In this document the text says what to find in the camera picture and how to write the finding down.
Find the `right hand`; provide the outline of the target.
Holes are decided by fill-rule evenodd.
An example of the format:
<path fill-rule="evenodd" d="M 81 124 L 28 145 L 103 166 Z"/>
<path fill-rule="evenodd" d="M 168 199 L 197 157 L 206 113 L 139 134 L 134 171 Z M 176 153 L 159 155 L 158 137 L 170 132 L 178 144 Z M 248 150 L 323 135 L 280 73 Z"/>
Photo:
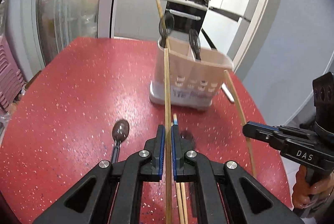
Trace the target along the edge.
<path fill-rule="evenodd" d="M 325 201 L 333 191 L 333 173 L 327 178 L 310 186 L 306 182 L 307 169 L 300 166 L 296 173 L 296 183 L 293 186 L 292 203 L 294 208 L 305 209 L 312 204 L 311 195 L 318 195 L 318 201 Z"/>

